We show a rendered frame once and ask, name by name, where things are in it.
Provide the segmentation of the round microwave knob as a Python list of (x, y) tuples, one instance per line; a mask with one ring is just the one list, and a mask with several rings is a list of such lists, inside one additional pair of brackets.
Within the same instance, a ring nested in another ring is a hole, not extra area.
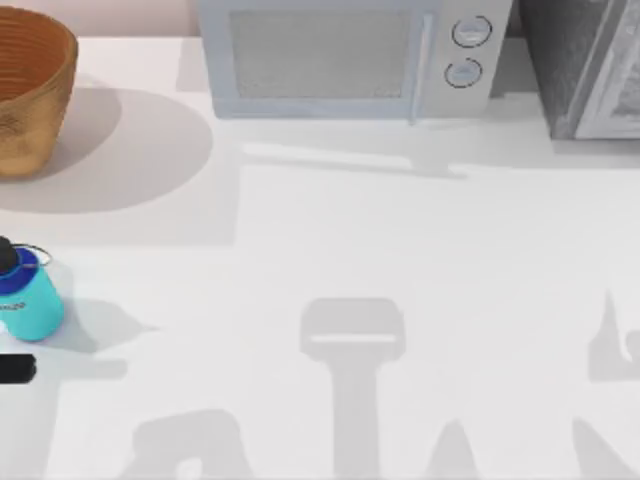
[(481, 15), (461, 19), (452, 27), (452, 40), (461, 48), (476, 48), (486, 43), (493, 32), (492, 23)]
[(450, 63), (444, 70), (446, 83), (454, 89), (470, 88), (483, 76), (483, 66), (473, 58)]

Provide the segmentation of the pale microwave oven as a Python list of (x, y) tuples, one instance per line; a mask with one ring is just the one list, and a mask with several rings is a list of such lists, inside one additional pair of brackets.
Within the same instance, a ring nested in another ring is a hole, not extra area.
[[(420, 115), (469, 118), (489, 101), (513, 0), (197, 0), (213, 109), (221, 119), (409, 121), (422, 18), (432, 16)], [(489, 40), (461, 48), (452, 27), (485, 16)], [(481, 80), (454, 89), (452, 62)]]

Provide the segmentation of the brown woven basket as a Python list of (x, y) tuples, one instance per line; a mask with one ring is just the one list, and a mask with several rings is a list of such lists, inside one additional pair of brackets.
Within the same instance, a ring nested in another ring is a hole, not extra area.
[(74, 87), (79, 45), (60, 21), (0, 5), (0, 179), (52, 157)]

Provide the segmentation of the teal bottle with blue cap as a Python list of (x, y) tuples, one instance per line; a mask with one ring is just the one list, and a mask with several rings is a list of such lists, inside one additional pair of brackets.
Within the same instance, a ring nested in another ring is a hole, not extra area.
[(46, 271), (43, 248), (0, 236), (0, 323), (20, 341), (39, 342), (62, 324), (64, 303)]

